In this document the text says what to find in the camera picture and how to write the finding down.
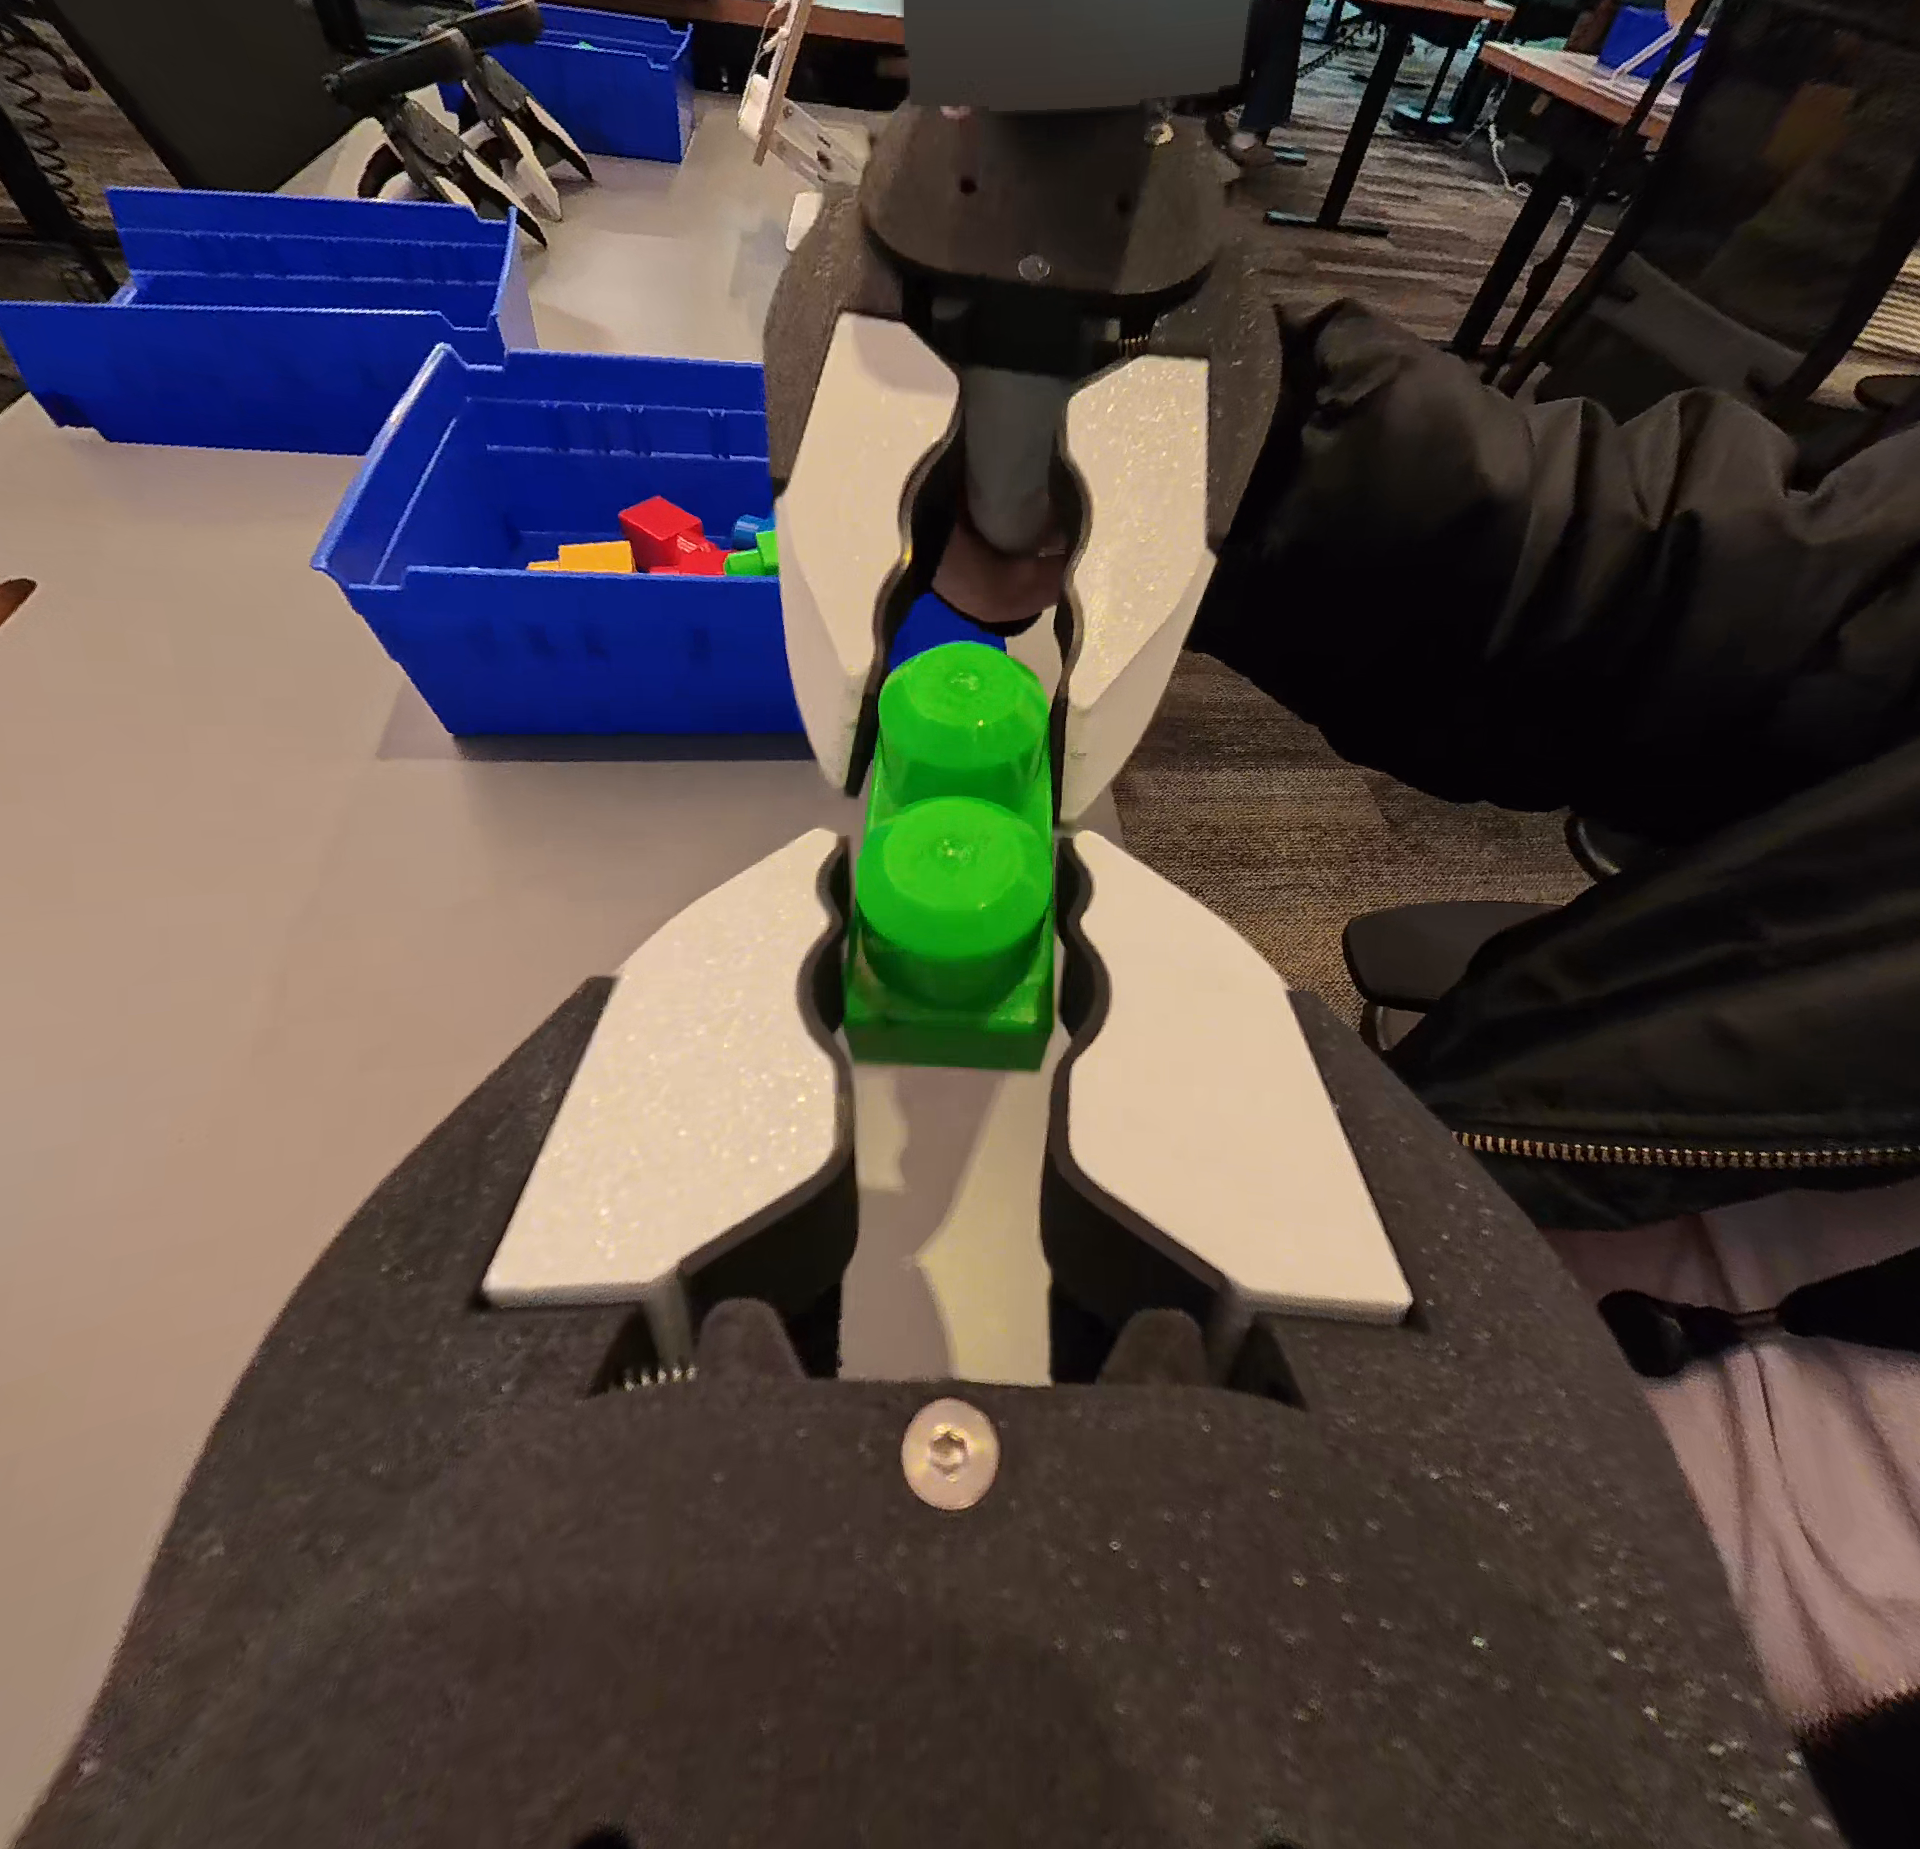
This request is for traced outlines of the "idle black gripper tool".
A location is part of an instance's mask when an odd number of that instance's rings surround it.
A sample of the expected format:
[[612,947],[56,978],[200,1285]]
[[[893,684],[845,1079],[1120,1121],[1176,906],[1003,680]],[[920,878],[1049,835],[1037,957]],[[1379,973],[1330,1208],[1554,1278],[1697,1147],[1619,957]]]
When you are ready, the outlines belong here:
[[495,57],[542,36],[534,0],[500,0],[328,73],[329,102],[379,130],[355,196],[464,207],[543,246],[546,225],[563,217],[554,173],[585,185],[594,173],[563,123]]

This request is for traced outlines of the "pile of mega blocks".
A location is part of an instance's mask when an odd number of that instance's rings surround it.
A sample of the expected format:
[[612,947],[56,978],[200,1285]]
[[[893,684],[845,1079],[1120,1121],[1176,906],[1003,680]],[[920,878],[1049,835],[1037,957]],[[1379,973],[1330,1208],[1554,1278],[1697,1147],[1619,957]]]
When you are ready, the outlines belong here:
[[741,517],[720,545],[698,516],[654,495],[619,516],[619,534],[558,544],[527,565],[533,575],[654,578],[778,578],[773,517]]

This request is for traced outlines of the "blue storage bin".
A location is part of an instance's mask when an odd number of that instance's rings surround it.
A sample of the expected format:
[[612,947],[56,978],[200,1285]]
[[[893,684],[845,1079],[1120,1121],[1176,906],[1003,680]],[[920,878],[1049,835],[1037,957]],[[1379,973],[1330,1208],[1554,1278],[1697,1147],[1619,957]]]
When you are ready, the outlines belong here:
[[542,7],[538,41],[490,50],[588,157],[680,162],[694,136],[691,26]]
[[115,187],[108,301],[5,301],[51,420],[119,444],[360,456],[427,356],[534,348],[508,222],[460,204]]
[[748,363],[436,348],[381,426],[315,570],[457,738],[795,735],[778,578],[533,575],[661,495],[725,549],[773,517]]

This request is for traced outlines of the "green mega block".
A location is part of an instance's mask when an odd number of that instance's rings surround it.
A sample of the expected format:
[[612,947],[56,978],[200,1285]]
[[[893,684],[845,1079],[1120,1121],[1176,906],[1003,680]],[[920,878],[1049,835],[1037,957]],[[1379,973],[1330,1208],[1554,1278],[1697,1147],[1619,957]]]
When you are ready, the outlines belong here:
[[844,976],[856,1060],[1042,1068],[1055,1027],[1048,738],[1044,684],[993,646],[943,642],[881,684]]

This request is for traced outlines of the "person's right hand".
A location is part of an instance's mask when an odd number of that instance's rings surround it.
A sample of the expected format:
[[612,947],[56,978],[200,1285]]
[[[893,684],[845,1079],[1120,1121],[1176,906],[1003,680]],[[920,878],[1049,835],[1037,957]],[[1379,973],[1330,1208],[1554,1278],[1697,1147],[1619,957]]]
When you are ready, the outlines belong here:
[[1020,637],[1056,605],[1068,564],[1064,534],[1030,551],[1002,551],[958,517],[932,575],[932,595],[979,632]]

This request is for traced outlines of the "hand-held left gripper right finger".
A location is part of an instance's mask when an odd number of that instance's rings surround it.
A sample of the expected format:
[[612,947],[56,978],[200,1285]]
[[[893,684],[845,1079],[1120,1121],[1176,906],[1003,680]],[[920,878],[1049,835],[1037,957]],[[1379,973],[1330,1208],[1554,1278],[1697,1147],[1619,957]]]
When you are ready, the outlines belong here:
[[1230,924],[1097,832],[1059,854],[1065,1051],[1044,1156],[1044,1257],[1119,1329],[1261,1314],[1393,1327],[1414,1292],[1283,978]]

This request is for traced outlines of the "black office chair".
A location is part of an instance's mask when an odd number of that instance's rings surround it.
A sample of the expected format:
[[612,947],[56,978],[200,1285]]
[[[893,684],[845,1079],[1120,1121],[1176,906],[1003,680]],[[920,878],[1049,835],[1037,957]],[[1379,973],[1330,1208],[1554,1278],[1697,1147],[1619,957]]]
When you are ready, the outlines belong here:
[[1375,1052],[1397,1045],[1503,931],[1557,912],[1526,901],[1431,901],[1371,909],[1340,931],[1360,1000],[1358,1035]]
[[1709,388],[1791,420],[1916,234],[1918,0],[1716,0],[1645,181],[1502,386],[1616,418]]

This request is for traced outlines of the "blue mega block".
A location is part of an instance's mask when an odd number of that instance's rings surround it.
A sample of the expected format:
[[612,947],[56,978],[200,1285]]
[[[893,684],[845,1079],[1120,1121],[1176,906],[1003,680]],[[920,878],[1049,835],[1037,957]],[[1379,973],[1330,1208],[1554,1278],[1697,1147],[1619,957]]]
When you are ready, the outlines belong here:
[[1007,651],[1007,633],[958,612],[935,589],[899,589],[882,607],[887,626],[882,675],[890,679],[902,662],[937,648],[968,642],[988,651]]

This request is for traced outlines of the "person's white garment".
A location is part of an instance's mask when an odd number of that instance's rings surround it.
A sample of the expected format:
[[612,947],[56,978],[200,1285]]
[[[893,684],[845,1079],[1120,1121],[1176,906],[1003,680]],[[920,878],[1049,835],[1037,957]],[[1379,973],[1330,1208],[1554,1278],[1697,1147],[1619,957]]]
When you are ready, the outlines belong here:
[[[1728,1311],[1906,1255],[1916,1240],[1916,1181],[1547,1234],[1594,1298],[1641,1289]],[[1790,1725],[1815,1734],[1916,1694],[1916,1355],[1778,1337],[1643,1392]]]

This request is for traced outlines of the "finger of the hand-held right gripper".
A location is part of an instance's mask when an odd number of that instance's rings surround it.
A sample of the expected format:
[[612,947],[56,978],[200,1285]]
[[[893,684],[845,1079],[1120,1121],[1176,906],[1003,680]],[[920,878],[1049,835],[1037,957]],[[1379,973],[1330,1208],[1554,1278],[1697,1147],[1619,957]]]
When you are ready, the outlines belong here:
[[902,324],[844,315],[775,500],[785,670],[805,741],[863,789],[887,604],[905,588],[914,505],[958,432],[958,377]]
[[1029,629],[1049,690],[1056,828],[1083,824],[1157,710],[1216,565],[1203,356],[1138,354],[1065,402],[1059,461],[1078,531]]

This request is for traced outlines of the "white display stand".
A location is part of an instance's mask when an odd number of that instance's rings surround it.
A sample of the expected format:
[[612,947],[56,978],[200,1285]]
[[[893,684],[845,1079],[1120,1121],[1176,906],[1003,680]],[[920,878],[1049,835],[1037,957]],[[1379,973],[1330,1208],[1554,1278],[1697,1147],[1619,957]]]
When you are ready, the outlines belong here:
[[775,0],[768,8],[741,85],[737,130],[750,144],[756,165],[775,157],[803,181],[805,193],[826,198],[859,185],[863,154],[793,96],[814,7],[817,0]]

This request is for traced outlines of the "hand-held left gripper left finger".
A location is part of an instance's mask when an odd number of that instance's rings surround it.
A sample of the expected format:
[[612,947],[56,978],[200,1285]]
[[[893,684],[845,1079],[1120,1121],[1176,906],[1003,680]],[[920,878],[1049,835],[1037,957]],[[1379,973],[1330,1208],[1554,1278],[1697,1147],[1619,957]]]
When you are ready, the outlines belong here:
[[859,1211],[828,1022],[848,840],[807,830],[665,921],[609,998],[481,1278],[495,1308],[694,1311],[698,1278],[803,1308]]

